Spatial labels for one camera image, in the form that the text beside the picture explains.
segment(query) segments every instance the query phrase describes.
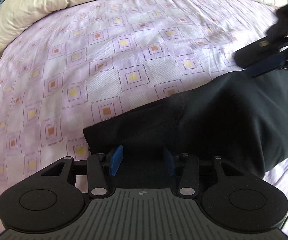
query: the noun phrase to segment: gray ribbed panel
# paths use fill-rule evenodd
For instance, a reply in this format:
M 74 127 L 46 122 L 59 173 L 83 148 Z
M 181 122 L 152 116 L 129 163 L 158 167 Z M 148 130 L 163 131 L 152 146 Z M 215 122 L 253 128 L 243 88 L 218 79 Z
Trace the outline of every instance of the gray ribbed panel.
M 29 235 L 7 230 L 0 240 L 287 240 L 280 230 L 240 234 L 208 220 L 195 201 L 169 189 L 117 189 L 91 201 L 82 216 L 66 228 Z

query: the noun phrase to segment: metal rivet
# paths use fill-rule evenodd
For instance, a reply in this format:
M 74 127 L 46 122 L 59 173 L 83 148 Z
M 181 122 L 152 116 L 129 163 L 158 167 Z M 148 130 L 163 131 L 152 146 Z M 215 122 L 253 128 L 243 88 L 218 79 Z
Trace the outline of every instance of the metal rivet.
M 97 187 L 97 188 L 92 189 L 91 193 L 95 196 L 102 196 L 107 193 L 107 190 L 102 187 Z
M 260 46 L 260 47 L 265 47 L 265 46 L 267 46 L 268 44 L 269 44 L 268 41 L 260 41 L 260 42 L 259 42 L 259 46 Z
M 195 190 L 193 190 L 190 187 L 183 187 L 180 189 L 180 193 L 184 196 L 190 196 L 190 195 L 193 195 L 195 193 Z

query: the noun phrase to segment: black fabric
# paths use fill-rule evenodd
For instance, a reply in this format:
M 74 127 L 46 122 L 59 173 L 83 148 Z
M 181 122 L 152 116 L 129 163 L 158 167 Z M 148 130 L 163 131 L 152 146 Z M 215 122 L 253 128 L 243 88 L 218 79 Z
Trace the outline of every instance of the black fabric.
M 122 144 L 130 158 L 144 160 L 166 146 L 200 159 L 221 155 L 263 177 L 288 157 L 288 71 L 255 79 L 227 73 L 88 127 L 84 135 L 93 154 Z

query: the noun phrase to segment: crosshair logo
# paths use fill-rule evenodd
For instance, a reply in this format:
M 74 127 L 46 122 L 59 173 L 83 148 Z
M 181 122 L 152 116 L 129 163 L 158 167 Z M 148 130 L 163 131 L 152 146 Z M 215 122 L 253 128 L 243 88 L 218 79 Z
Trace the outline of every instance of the crosshair logo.
M 145 195 L 147 195 L 148 193 L 147 193 L 146 191 L 142 190 L 142 191 L 139 192 L 139 194 L 140 194 L 141 196 L 145 196 Z

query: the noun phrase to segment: bed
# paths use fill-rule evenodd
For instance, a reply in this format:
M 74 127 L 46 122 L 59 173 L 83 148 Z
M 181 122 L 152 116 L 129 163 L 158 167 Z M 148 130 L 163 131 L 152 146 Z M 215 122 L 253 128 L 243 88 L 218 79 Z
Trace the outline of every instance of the bed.
M 6 0 L 0 194 L 63 156 L 86 159 L 83 128 L 241 70 L 232 53 L 263 37 L 287 3 Z M 288 198 L 288 159 L 264 179 Z M 77 187 L 87 190 L 84 177 Z

